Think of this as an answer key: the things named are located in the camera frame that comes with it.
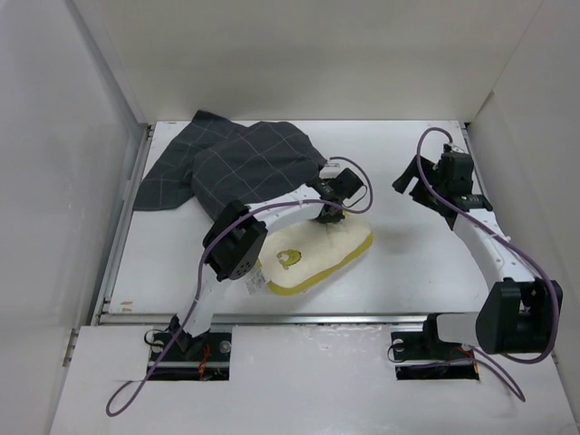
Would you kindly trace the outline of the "cream yellow-edged pillow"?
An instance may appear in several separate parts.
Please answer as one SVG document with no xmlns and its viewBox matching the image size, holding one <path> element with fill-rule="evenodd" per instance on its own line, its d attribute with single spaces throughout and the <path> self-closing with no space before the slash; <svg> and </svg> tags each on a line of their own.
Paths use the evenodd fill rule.
<svg viewBox="0 0 580 435">
<path fill-rule="evenodd" d="M 363 255 L 373 242 L 370 224 L 348 215 L 336 224 L 308 220 L 266 237 L 259 267 L 274 295 L 304 293 Z"/>
</svg>

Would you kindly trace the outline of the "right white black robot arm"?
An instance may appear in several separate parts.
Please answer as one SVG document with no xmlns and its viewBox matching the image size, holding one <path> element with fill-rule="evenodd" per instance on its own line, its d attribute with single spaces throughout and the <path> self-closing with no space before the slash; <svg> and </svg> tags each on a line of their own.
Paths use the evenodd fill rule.
<svg viewBox="0 0 580 435">
<path fill-rule="evenodd" d="M 488 287 L 477 312 L 430 314 L 420 347 L 439 357 L 453 343 L 461 343 L 535 363 L 554 348 L 563 291 L 511 244 L 486 196 L 473 192 L 473 172 L 470 155 L 446 146 L 438 162 L 414 157 L 392 184 L 397 192 L 408 192 L 415 202 L 445 219 Z"/>
</svg>

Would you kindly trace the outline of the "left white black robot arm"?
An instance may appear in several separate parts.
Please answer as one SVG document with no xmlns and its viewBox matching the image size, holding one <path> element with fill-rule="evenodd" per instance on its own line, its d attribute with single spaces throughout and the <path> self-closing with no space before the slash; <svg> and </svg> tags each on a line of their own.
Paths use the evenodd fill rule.
<svg viewBox="0 0 580 435">
<path fill-rule="evenodd" d="M 356 212 L 344 201 L 361 189 L 373 200 L 367 174 L 362 169 L 354 172 L 346 168 L 333 171 L 329 178 L 316 176 L 277 198 L 253 204 L 238 199 L 228 203 L 203 239 L 191 304 L 171 317 L 168 346 L 183 359 L 197 357 L 220 299 L 232 281 L 256 266 L 268 234 L 305 221 L 337 224 L 346 213 Z"/>
</svg>

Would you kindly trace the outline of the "dark grey checked pillowcase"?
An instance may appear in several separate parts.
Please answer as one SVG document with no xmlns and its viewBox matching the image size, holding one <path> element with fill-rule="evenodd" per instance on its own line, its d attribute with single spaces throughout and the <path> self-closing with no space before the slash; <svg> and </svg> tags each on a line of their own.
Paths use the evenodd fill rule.
<svg viewBox="0 0 580 435">
<path fill-rule="evenodd" d="M 309 137 L 290 122 L 243 126 L 198 111 L 153 164 L 133 208 L 171 210 L 196 198 L 217 218 L 233 200 L 256 204 L 298 189 L 325 163 Z"/>
</svg>

